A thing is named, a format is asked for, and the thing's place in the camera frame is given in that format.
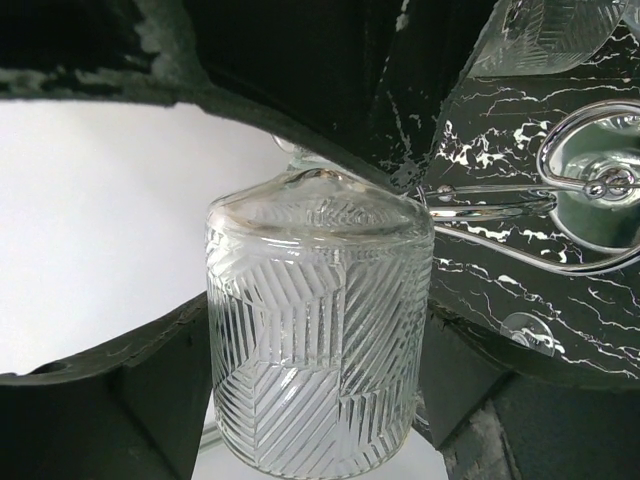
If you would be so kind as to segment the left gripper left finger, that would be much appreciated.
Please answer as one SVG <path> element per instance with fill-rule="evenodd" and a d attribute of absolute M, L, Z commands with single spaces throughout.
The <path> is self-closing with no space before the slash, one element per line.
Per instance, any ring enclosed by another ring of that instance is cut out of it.
<path fill-rule="evenodd" d="M 212 388 L 207 298 L 1 376 L 4 479 L 189 479 Z"/>

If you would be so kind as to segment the chrome wine glass rack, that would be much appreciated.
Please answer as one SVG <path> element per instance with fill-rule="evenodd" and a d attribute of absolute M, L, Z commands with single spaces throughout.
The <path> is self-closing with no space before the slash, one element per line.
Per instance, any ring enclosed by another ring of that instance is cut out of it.
<path fill-rule="evenodd" d="M 474 242 L 554 274 L 601 275 L 639 261 L 639 103 L 621 99 L 592 103 L 555 125 L 535 158 L 539 183 L 442 185 L 420 191 L 439 233 Z M 462 222 L 550 216 L 570 240 L 604 259 L 582 264 L 536 257 L 457 229 Z"/>

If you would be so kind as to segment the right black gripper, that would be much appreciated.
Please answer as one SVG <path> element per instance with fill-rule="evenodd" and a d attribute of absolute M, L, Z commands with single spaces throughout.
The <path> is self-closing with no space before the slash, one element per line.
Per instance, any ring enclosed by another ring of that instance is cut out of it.
<path fill-rule="evenodd" d="M 438 121 L 495 12 L 494 1 L 187 1 L 206 76 L 193 102 L 422 183 Z"/>

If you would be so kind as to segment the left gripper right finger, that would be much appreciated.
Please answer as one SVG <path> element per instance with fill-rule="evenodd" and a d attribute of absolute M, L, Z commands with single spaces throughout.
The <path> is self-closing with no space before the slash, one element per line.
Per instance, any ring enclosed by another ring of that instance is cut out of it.
<path fill-rule="evenodd" d="M 636 479 L 639 383 L 554 360 L 432 301 L 417 432 L 450 479 Z"/>

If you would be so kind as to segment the clear wine glass centre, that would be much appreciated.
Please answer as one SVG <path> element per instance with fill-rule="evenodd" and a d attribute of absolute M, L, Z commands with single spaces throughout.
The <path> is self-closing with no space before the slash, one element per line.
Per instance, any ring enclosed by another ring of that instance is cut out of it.
<path fill-rule="evenodd" d="M 515 312 L 508 315 L 502 321 L 500 334 L 542 355 L 553 357 L 555 354 L 552 331 L 545 322 L 532 314 Z"/>

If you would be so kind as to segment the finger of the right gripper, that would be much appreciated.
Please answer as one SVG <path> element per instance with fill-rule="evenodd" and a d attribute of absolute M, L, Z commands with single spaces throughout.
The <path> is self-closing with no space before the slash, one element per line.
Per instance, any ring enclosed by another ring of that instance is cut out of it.
<path fill-rule="evenodd" d="M 2 98 L 199 107 L 192 98 L 206 76 L 185 2 L 3 2 Z M 386 187 L 379 169 L 353 169 L 311 150 Z"/>

